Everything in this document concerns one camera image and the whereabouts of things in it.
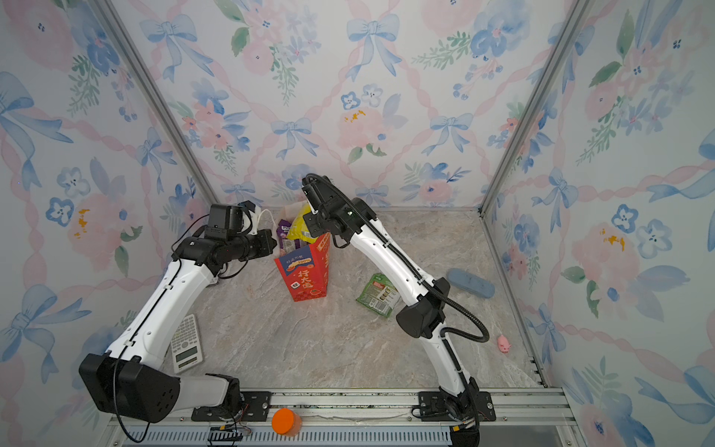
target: calculator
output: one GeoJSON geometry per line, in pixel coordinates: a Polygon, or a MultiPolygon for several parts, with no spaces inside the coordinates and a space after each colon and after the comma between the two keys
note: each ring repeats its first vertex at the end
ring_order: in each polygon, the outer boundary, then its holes
{"type": "Polygon", "coordinates": [[[187,315],[172,338],[174,373],[178,374],[204,361],[199,342],[199,328],[194,314],[187,315]]]}

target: red snack box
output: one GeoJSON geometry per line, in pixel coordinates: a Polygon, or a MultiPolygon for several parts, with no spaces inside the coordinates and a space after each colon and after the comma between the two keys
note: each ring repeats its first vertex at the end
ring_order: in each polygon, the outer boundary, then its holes
{"type": "Polygon", "coordinates": [[[314,244],[301,247],[275,260],[293,301],[311,300],[327,295],[329,249],[330,233],[325,233],[314,244]]]}

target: metal frame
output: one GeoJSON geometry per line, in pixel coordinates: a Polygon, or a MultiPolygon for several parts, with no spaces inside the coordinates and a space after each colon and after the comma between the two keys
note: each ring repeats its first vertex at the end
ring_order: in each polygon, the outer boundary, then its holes
{"type": "MultiPolygon", "coordinates": [[[[102,26],[107,30],[110,39],[117,45],[118,51],[129,65],[137,84],[146,95],[150,106],[159,118],[166,135],[174,144],[179,157],[187,166],[190,174],[194,177],[197,187],[201,193],[212,203],[219,200],[211,187],[208,179],[200,168],[199,163],[192,150],[183,138],[181,129],[170,112],[168,104],[159,91],[158,86],[150,77],[147,66],[143,58],[129,37],[129,33],[119,18],[119,15],[112,4],[112,0],[91,0],[90,5],[97,15],[102,26]]],[[[543,73],[529,100],[527,101],[524,117],[516,129],[514,138],[511,140],[509,148],[501,160],[494,178],[489,187],[489,191],[479,207],[481,216],[489,216],[490,211],[496,202],[496,197],[506,178],[508,168],[516,158],[518,148],[526,139],[529,124],[538,115],[542,103],[554,83],[555,77],[563,66],[568,51],[572,48],[578,31],[581,29],[586,13],[593,2],[591,0],[576,0],[571,9],[561,35],[544,66],[543,73]]],[[[423,208],[404,208],[401,210],[420,210],[423,208]]],[[[499,259],[493,243],[492,234],[488,226],[482,220],[482,226],[490,251],[495,260],[499,259]]],[[[517,319],[517,325],[527,349],[536,354],[537,351],[528,337],[526,327],[521,317],[521,312],[516,305],[511,287],[506,280],[506,276],[501,269],[500,279],[506,289],[509,303],[517,319]]],[[[542,383],[550,385],[543,374],[541,359],[536,356],[532,358],[538,374],[542,377],[542,383]]],[[[576,425],[566,397],[561,388],[485,388],[492,395],[495,411],[498,420],[496,422],[484,422],[485,426],[555,426],[558,429],[564,446],[585,447],[583,437],[576,425]]],[[[269,420],[278,408],[290,407],[300,414],[303,425],[306,427],[343,427],[343,428],[364,428],[364,427],[384,427],[384,428],[425,428],[434,427],[437,431],[448,426],[448,423],[422,422],[413,418],[410,414],[411,408],[418,404],[417,393],[426,389],[415,388],[377,388],[377,389],[355,389],[355,388],[284,388],[268,390],[273,393],[269,420]]],[[[153,429],[166,428],[186,428],[186,427],[208,427],[211,423],[195,423],[190,420],[191,411],[177,411],[171,413],[162,422],[152,425],[153,429]]],[[[144,430],[145,423],[141,421],[125,418],[125,423],[131,430],[133,427],[144,430]]],[[[270,422],[250,423],[257,431],[270,429],[270,422]]],[[[105,429],[98,446],[116,447],[122,444],[125,436],[118,425],[116,417],[112,416],[109,425],[105,429]]]]}
{"type": "Polygon", "coordinates": [[[536,120],[539,109],[545,102],[549,90],[556,79],[556,75],[561,70],[566,57],[568,57],[569,51],[576,42],[578,33],[581,30],[583,22],[586,20],[586,13],[591,9],[592,3],[591,0],[576,0],[573,3],[573,8],[571,8],[571,12],[563,23],[563,30],[559,35],[558,41],[546,60],[541,77],[536,83],[533,92],[531,92],[529,100],[526,102],[524,115],[522,119],[519,120],[509,148],[504,152],[504,157],[501,159],[496,173],[489,184],[489,190],[480,208],[482,216],[487,216],[489,212],[491,212],[491,208],[496,202],[496,197],[499,194],[501,185],[506,179],[509,168],[514,163],[519,148],[521,148],[521,145],[524,143],[531,124],[536,120]]]}
{"type": "Polygon", "coordinates": [[[496,246],[494,245],[494,237],[489,231],[489,225],[484,222],[483,218],[480,218],[479,222],[484,229],[484,235],[486,236],[487,244],[489,245],[489,251],[491,252],[492,258],[497,265],[496,270],[499,273],[499,279],[501,280],[501,284],[504,286],[504,290],[506,291],[506,300],[509,302],[509,305],[511,306],[511,312],[514,314],[514,318],[516,319],[516,327],[519,329],[519,335],[521,335],[521,338],[526,345],[526,350],[532,354],[531,361],[534,365],[536,365],[536,373],[539,375],[539,377],[541,377],[542,385],[544,385],[545,387],[553,386],[552,383],[549,383],[548,377],[544,373],[543,363],[541,362],[541,357],[539,357],[538,355],[539,351],[536,350],[536,346],[531,342],[531,338],[529,338],[528,336],[528,331],[526,330],[526,325],[524,324],[523,315],[521,315],[519,306],[516,304],[516,298],[514,297],[514,293],[511,290],[511,286],[509,285],[509,281],[506,278],[504,269],[499,266],[498,260],[500,258],[496,250],[496,246]]]}
{"type": "MultiPolygon", "coordinates": [[[[561,388],[483,388],[492,396],[495,422],[482,422],[484,426],[556,426],[562,428],[563,444],[576,439],[573,428],[576,420],[561,388]]],[[[298,413],[304,427],[308,428],[434,428],[448,429],[448,422],[422,422],[411,416],[418,405],[418,393],[437,391],[421,388],[256,388],[246,391],[270,391],[271,406],[267,422],[246,423],[263,432],[270,430],[270,419],[280,408],[291,408],[298,413]]],[[[152,424],[158,431],[167,428],[182,429],[216,426],[217,423],[191,421],[191,410],[175,411],[163,421],[152,424]]],[[[123,418],[127,430],[143,433],[146,423],[123,418]]],[[[98,446],[120,446],[126,436],[113,416],[98,446]]]]}
{"type": "Polygon", "coordinates": [[[142,90],[142,93],[144,93],[154,113],[157,114],[159,122],[164,128],[164,133],[171,139],[179,157],[194,178],[199,191],[201,191],[204,198],[212,204],[220,203],[218,196],[216,196],[213,188],[211,188],[211,184],[204,175],[204,171],[199,166],[194,152],[184,140],[184,134],[181,132],[181,127],[179,127],[179,124],[170,112],[169,105],[159,92],[159,87],[157,87],[149,75],[149,70],[139,55],[139,51],[134,45],[134,42],[129,37],[129,33],[119,18],[117,10],[114,9],[112,1],[91,0],[89,5],[104,29],[107,30],[107,35],[109,35],[112,43],[117,46],[119,54],[132,70],[132,74],[137,80],[137,85],[142,90]]]}

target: floral wallpaper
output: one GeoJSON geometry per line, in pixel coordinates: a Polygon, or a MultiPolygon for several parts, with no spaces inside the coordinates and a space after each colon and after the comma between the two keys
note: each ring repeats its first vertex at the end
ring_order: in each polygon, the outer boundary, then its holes
{"type": "MultiPolygon", "coordinates": [[[[114,7],[222,200],[286,205],[317,171],[372,206],[474,207],[571,3],[114,7]]],[[[534,151],[553,144],[543,132],[533,138],[534,151]]]]}
{"type": "Polygon", "coordinates": [[[596,0],[488,210],[590,447],[715,446],[713,23],[596,0]]]}
{"type": "Polygon", "coordinates": [[[0,444],[91,446],[109,415],[79,364],[207,203],[86,3],[0,3],[0,444]]]}

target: yellow snack bag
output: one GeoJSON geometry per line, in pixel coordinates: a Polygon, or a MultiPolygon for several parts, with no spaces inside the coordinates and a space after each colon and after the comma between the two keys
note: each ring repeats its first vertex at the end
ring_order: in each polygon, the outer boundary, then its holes
{"type": "Polygon", "coordinates": [[[293,224],[290,225],[290,230],[288,230],[288,239],[291,240],[304,240],[305,242],[308,242],[310,244],[314,243],[317,240],[317,237],[310,237],[310,231],[308,231],[308,227],[305,224],[305,221],[303,220],[303,216],[306,213],[310,212],[310,204],[306,203],[303,205],[303,208],[300,209],[300,212],[298,213],[298,217],[295,218],[293,221],[293,224]]]}

